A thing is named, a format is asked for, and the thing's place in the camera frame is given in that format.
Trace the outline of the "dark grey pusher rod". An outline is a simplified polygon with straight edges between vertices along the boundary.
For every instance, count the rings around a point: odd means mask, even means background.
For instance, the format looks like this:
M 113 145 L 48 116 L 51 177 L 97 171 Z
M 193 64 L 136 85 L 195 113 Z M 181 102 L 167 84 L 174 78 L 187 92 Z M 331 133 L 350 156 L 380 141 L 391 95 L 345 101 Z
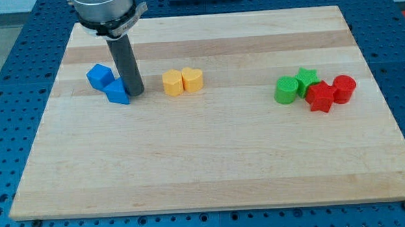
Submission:
M 108 40 L 107 45 L 122 78 L 125 92 L 131 97 L 141 95 L 144 92 L 144 84 L 128 35 Z

